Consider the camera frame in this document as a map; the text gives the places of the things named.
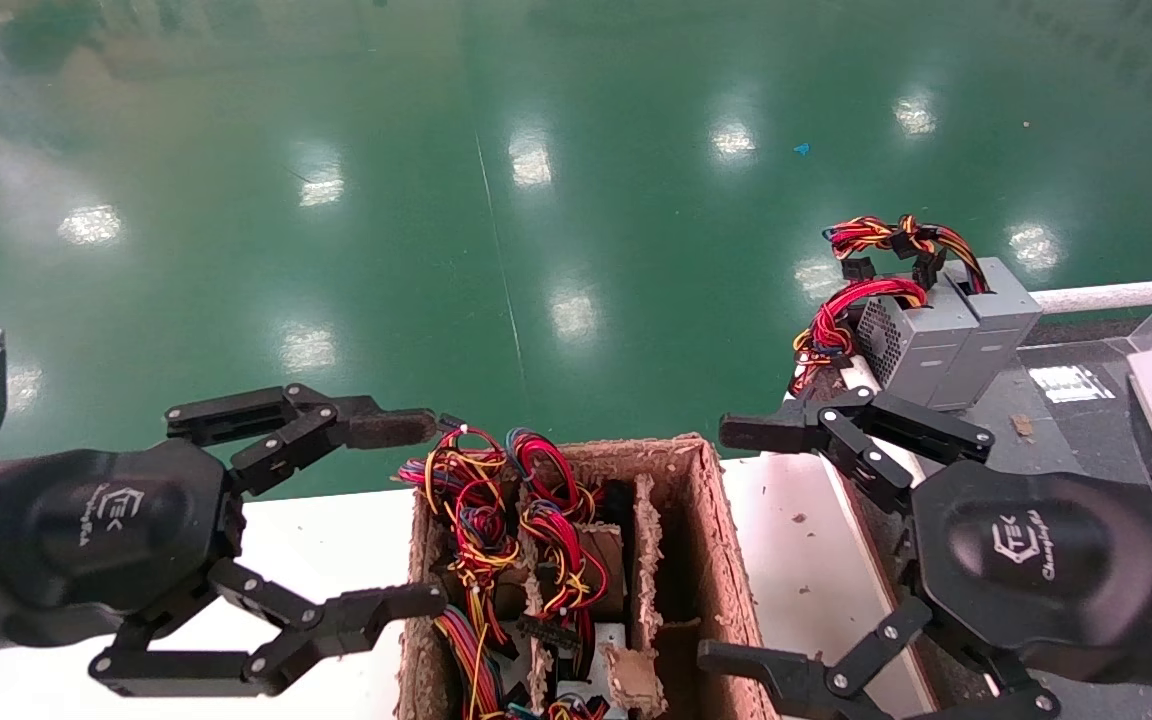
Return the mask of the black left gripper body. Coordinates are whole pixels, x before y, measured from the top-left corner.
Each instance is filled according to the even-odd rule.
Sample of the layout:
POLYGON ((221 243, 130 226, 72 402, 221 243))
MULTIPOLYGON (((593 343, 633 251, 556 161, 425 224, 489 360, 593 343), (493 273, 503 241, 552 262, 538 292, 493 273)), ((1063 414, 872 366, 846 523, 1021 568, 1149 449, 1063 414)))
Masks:
POLYGON ((241 552, 241 497, 206 450, 67 450, 0 462, 0 646, 70 646, 241 552))

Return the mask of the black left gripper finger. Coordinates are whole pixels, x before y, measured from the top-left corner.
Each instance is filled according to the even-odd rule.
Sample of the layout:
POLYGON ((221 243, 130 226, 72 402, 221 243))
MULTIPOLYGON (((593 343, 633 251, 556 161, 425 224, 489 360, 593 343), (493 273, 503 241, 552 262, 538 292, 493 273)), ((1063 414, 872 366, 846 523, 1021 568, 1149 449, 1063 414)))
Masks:
POLYGON ((324 660, 374 650, 393 621, 435 617, 445 607, 444 589, 430 583, 371 588, 310 602, 223 559, 200 582, 126 617, 88 675, 120 697, 274 697, 324 660), (175 632, 217 600, 274 626, 275 637, 251 652, 151 650, 152 641, 175 632))
POLYGON ((230 457, 234 491, 259 497, 338 450, 429 442, 438 418, 425 407, 385 410, 367 395, 329 397, 293 382, 166 410, 166 434, 198 447, 248 439, 230 457))

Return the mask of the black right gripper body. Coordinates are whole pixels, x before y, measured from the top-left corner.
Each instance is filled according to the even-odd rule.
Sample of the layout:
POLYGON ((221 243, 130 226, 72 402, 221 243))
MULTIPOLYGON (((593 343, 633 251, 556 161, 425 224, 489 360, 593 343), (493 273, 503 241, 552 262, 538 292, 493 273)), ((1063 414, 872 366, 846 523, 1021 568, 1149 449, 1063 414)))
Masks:
POLYGON ((1152 612, 1152 492, 955 462, 911 492, 919 588, 983 652, 1121 683, 1152 612))

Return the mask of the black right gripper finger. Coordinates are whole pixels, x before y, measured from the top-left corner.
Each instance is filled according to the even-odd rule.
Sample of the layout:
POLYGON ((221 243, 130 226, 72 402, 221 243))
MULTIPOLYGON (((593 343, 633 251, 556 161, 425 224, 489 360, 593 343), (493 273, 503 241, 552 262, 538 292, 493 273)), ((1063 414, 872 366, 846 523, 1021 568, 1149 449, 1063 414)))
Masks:
MULTIPOLYGON (((812 657, 768 647, 702 641, 698 666, 759 683, 776 714, 799 719, 887 719, 867 694, 867 685, 915 639, 935 629, 929 602, 908 597, 882 619, 835 666, 812 657)), ((996 688, 986 700, 929 712, 929 719, 1056 719, 1061 703, 1032 679, 1010 651, 982 657, 984 675, 996 688)))
POLYGON ((964 458, 986 462, 995 437, 890 392, 859 387, 824 401, 788 397, 776 414, 723 414, 719 442, 738 450, 823 456, 879 510, 909 511, 914 473, 879 444, 948 465, 964 458))

